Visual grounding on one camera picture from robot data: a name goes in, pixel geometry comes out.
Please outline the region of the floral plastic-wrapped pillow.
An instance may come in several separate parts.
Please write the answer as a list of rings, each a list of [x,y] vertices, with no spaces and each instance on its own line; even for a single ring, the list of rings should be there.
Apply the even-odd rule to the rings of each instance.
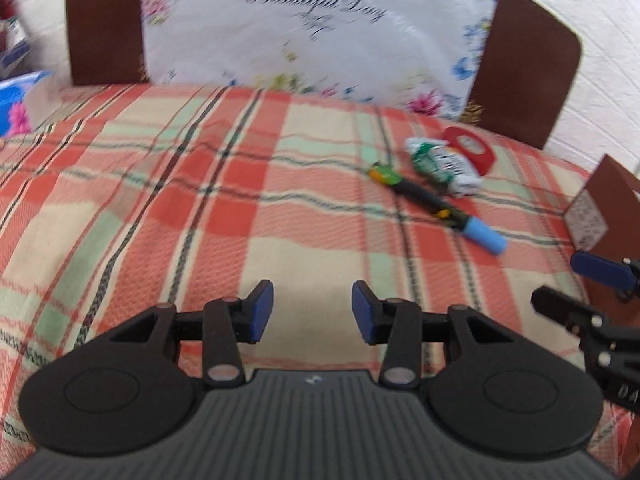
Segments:
[[[141,0],[156,84],[223,84],[456,119],[498,0]]]

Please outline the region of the blue tissue pack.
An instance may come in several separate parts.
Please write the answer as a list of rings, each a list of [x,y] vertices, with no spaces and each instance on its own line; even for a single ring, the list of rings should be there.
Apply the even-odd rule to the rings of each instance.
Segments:
[[[53,74],[40,70],[1,83],[1,136],[31,133],[61,105]]]

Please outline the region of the brown cardboard shoe box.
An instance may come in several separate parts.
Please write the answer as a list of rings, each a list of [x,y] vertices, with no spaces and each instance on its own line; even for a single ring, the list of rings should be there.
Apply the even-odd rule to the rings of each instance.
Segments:
[[[615,263],[639,258],[639,180],[619,162],[603,156],[564,211],[577,250]],[[590,304],[616,324],[639,325],[639,299],[623,300],[615,289],[585,278]]]

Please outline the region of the red tape roll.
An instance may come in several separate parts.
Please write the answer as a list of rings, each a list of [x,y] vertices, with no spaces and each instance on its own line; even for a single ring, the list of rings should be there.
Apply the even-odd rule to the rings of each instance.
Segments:
[[[464,155],[482,177],[490,173],[495,165],[496,155],[491,146],[473,131],[449,126],[444,130],[442,138],[450,146]]]

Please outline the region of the plaid bed blanket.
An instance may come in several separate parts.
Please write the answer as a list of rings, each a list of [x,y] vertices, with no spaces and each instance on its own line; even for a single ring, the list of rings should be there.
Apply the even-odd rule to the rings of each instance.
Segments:
[[[250,367],[376,370],[352,283],[429,311],[468,304],[575,364],[532,291],[586,291],[562,215],[587,174],[483,133],[496,155],[459,207],[502,234],[495,257],[368,177],[412,167],[440,120],[222,87],[74,89],[47,125],[1,143],[1,468],[32,452],[17,400],[40,366],[159,301],[196,310],[268,278],[276,305]]]

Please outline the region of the cluttered items at bedside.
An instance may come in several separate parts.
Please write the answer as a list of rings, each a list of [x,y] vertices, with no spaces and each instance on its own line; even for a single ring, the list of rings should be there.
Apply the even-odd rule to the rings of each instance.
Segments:
[[[29,52],[27,32],[17,17],[13,0],[1,0],[1,79],[20,72]]]

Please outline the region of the green white toothpaste tube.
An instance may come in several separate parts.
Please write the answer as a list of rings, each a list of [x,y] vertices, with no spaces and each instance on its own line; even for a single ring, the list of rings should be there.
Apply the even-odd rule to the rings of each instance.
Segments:
[[[472,196],[483,180],[469,159],[447,141],[413,136],[405,142],[413,170],[429,180],[442,194]]]

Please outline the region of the marker pen with blue cap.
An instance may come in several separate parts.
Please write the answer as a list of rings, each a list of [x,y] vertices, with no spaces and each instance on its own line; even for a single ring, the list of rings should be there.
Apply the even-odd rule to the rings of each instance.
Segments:
[[[410,202],[419,205],[432,217],[438,219],[449,229],[458,231],[463,237],[484,248],[491,255],[500,256],[506,250],[506,239],[485,222],[467,214],[453,204],[446,202],[431,191],[407,179],[391,166],[375,162],[367,171],[375,182],[390,188],[396,195],[404,196]]]

